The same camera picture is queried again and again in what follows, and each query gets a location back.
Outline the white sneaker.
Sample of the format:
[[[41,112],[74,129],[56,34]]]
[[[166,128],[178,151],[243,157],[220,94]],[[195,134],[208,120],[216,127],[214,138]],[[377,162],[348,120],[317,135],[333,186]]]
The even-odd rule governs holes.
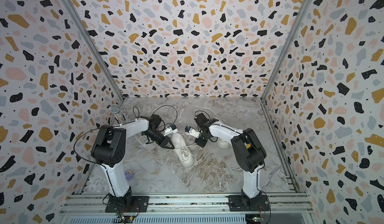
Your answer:
[[[187,147],[185,138],[179,133],[174,133],[171,141],[175,147],[174,152],[178,156],[181,164],[184,167],[191,167],[194,164],[194,157]]]
[[[227,141],[225,141],[225,140],[223,140],[221,138],[218,138],[217,143],[218,143],[218,146],[220,148],[222,148],[222,149],[226,149],[226,148],[228,148],[230,146],[229,142],[227,142]]]

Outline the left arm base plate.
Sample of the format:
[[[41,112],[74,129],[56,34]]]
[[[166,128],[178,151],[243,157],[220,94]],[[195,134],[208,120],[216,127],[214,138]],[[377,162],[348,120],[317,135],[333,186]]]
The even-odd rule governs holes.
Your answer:
[[[116,198],[108,201],[105,208],[106,213],[145,213],[148,208],[149,196],[128,196],[127,198]]]

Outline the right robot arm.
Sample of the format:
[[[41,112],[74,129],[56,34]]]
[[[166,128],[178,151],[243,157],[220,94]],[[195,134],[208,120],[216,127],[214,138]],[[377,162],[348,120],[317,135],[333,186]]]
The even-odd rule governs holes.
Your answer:
[[[253,206],[261,198],[260,169],[265,165],[267,153],[253,129],[239,130],[228,127],[218,119],[208,119],[203,113],[195,116],[198,130],[186,128],[186,133],[195,137],[195,143],[204,148],[216,137],[223,148],[232,146],[238,165],[243,170],[242,201]]]

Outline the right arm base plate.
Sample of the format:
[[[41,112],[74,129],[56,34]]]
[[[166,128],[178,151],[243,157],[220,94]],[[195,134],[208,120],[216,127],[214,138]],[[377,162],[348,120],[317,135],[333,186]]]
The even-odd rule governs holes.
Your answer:
[[[231,212],[257,212],[270,211],[271,206],[266,195],[259,194],[254,198],[249,198],[245,194],[228,196],[229,208]]]

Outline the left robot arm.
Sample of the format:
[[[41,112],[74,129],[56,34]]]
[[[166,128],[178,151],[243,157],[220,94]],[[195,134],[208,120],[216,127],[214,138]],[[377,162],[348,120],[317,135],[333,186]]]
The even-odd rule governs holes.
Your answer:
[[[141,134],[149,141],[164,149],[175,149],[169,134],[176,133],[177,127],[170,124],[163,132],[158,130],[162,123],[159,115],[142,117],[118,126],[103,125],[91,150],[91,156],[101,165],[109,181],[110,195],[116,198],[126,196],[131,187],[125,176],[122,160],[126,152],[126,139]]]

